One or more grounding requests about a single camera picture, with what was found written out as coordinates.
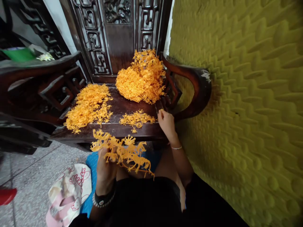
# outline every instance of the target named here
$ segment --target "wrist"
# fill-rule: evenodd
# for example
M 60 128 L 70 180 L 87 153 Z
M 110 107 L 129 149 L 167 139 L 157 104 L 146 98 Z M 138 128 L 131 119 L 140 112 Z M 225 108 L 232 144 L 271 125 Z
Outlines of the wrist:
M 179 148 L 182 146 L 177 133 L 175 133 L 175 135 L 173 135 L 172 137 L 168 138 L 168 141 L 170 143 L 170 146 L 173 148 Z
M 108 193 L 110 193 L 113 186 L 114 186 L 114 179 L 111 180 L 110 182 L 99 181 L 97 179 L 96 195 L 97 196 L 107 195 Z

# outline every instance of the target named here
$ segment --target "hand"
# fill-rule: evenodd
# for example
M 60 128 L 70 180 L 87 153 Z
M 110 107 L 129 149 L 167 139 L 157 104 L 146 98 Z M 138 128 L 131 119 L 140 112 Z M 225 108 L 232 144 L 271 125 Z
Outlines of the hand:
M 161 109 L 158 113 L 158 122 L 170 143 L 174 143 L 179 140 L 175 130 L 175 120 L 173 115 Z
M 98 151 L 98 163 L 97 163 L 97 184 L 96 194 L 106 195 L 108 194 L 113 186 L 114 178 L 117 174 L 118 165 L 115 162 L 109 161 L 106 163 L 104 155 L 110 152 L 109 148 L 102 148 Z

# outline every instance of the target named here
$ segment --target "chair armrest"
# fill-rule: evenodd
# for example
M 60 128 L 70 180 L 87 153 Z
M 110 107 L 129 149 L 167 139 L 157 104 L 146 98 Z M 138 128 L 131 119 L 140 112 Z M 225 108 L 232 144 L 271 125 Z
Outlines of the chair armrest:
M 175 92 L 175 97 L 171 102 L 171 104 L 173 104 L 171 105 L 172 108 L 175 107 L 176 100 L 178 101 L 182 95 L 182 93 L 176 92 L 178 91 L 178 88 L 176 88 L 176 85 L 172 80 L 172 73 L 176 73 L 189 79 L 194 88 L 194 95 L 191 103 L 184 110 L 174 114 L 175 121 L 177 122 L 186 118 L 197 116 L 206 107 L 211 97 L 211 81 L 209 79 L 208 71 L 203 68 L 174 64 L 168 60 L 168 56 L 164 55 L 163 52 L 160 53 L 160 56 L 163 64 L 168 69 L 166 73 L 166 81 L 168 82 L 166 82 L 166 85 L 170 84 Z
M 53 125 L 62 125 L 64 120 L 57 117 L 34 113 L 30 110 L 20 108 L 10 101 L 8 89 L 14 82 L 27 79 L 42 77 L 58 73 L 70 67 L 82 58 L 82 53 L 77 51 L 73 55 L 65 56 L 61 59 L 31 65 L 29 63 L 26 67 L 6 67 L 0 70 L 0 113 L 9 115 L 17 119 L 42 121 Z

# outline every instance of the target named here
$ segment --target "silver bracelet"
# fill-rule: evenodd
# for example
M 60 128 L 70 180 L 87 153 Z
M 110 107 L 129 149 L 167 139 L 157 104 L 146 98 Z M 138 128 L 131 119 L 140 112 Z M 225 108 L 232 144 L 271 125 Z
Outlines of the silver bracelet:
M 182 146 L 179 147 L 179 148 L 173 148 L 173 147 L 171 147 L 171 148 L 174 149 L 174 150 L 180 150 L 180 149 L 182 149 Z

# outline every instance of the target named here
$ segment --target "padded wall panel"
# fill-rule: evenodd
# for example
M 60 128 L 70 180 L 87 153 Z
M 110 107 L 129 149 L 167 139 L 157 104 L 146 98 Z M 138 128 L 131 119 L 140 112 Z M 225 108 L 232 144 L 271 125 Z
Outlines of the padded wall panel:
M 301 226 L 303 9 L 294 0 L 176 0 L 169 54 L 208 68 L 212 96 L 177 124 L 198 175 L 250 226 Z M 178 108 L 193 96 L 183 91 Z

